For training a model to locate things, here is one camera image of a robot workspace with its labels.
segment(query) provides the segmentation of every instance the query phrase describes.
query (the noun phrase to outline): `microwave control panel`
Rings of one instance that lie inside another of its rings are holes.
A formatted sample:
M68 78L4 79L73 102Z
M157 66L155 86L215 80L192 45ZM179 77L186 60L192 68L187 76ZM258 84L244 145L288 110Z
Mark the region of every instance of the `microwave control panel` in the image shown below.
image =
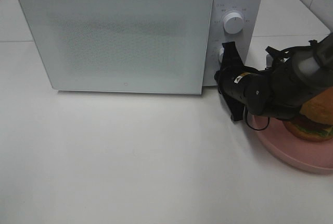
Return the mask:
M257 18L260 0L213 0L207 45L204 86L216 85L222 43L236 42L245 62Z

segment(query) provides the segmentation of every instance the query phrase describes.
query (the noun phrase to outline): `cable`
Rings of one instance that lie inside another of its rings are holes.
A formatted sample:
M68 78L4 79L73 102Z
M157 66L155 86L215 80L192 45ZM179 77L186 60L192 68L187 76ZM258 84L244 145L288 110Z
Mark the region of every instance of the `cable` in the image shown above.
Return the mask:
M262 128L262 129L256 129L256 128L252 127L252 126L249 124L249 121L248 121L249 111L248 111L248 108L247 108L247 107L245 107L245 112L244 112L244 114L245 114L245 115L244 115L245 123L246 123L246 125L247 125L250 129L253 129L253 130L255 130L255 131L263 131L263 130L265 130L265 129L268 128L268 125L270 125L270 121L271 121L271 119L270 119L270 117L267 117L267 125L266 125L264 128Z

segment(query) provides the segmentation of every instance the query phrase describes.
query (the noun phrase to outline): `white knob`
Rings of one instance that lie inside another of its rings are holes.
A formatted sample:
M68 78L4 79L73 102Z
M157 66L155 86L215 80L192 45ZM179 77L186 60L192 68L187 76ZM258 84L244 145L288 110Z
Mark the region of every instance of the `white knob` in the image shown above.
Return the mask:
M224 30L229 34L236 34L242 30L244 18L239 12L230 12L223 18Z

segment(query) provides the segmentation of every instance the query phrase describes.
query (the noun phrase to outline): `white microwave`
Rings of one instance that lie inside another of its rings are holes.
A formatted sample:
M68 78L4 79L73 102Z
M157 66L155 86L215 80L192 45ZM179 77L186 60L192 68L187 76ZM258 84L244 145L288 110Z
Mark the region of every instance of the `white microwave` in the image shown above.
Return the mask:
M201 94L260 0L19 0L54 89Z

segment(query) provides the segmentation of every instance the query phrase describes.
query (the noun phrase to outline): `burger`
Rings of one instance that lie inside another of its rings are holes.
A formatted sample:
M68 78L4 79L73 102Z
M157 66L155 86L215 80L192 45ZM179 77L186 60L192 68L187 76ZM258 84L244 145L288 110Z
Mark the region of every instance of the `burger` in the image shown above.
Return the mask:
M333 87L302 105L300 114L284 126L294 136L313 142L333 138Z

